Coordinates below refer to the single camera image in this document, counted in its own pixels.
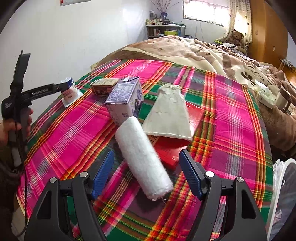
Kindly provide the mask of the person's left hand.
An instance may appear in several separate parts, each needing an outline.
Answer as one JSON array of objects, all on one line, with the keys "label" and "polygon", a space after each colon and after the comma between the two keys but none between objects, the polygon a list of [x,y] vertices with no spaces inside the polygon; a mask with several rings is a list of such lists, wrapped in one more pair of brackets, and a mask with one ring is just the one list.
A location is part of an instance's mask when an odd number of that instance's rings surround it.
[{"label": "person's left hand", "polygon": [[[29,108],[29,117],[28,117],[28,126],[26,127],[26,134],[27,137],[30,134],[31,131],[31,123],[32,123],[32,117],[31,115],[34,113],[34,111]],[[20,123],[15,123],[13,119],[4,119],[1,122],[0,126],[0,141],[1,146],[6,146],[8,143],[8,137],[10,131],[20,130],[22,128]]]}]

